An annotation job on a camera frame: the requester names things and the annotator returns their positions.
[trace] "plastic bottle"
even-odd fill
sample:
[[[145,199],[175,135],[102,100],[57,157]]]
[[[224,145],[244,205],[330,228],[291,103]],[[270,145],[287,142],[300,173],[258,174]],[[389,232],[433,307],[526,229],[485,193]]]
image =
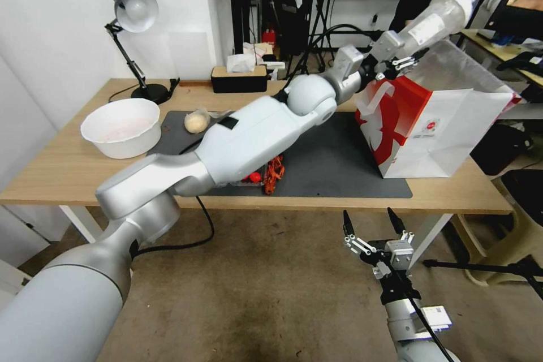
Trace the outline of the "plastic bottle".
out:
[[[432,0],[430,5],[399,36],[406,44],[396,57],[410,57],[448,35],[462,30],[469,22],[475,0]]]

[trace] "black box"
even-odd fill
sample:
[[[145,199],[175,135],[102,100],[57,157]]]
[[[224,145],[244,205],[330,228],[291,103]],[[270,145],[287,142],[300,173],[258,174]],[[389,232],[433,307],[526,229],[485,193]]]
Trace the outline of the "black box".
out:
[[[211,72],[215,93],[266,92],[267,82],[264,65],[255,66],[253,72],[226,72],[225,66],[216,66]]]

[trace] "plastic bowl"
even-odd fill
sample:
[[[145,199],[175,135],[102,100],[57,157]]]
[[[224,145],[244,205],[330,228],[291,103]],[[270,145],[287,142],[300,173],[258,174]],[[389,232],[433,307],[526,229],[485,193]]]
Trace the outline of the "plastic bowl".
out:
[[[81,124],[81,135],[111,158],[131,158],[160,139],[160,109],[147,99],[122,99],[99,107]]]

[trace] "black mat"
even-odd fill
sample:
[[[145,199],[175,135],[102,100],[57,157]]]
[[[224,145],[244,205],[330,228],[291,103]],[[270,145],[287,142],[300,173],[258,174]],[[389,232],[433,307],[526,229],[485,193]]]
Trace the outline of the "black mat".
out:
[[[178,154],[203,134],[183,125],[188,112],[171,111],[162,123],[162,137],[149,152]],[[285,175],[274,196],[411,198],[404,179],[383,179],[353,113],[335,113],[307,131],[285,152]],[[207,195],[257,196],[258,187],[226,186]]]

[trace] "tissue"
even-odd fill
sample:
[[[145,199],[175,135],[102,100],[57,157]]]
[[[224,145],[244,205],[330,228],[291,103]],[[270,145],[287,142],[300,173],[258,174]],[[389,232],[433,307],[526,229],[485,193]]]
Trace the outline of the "tissue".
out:
[[[253,72],[255,56],[250,54],[229,55],[226,59],[226,72]]]

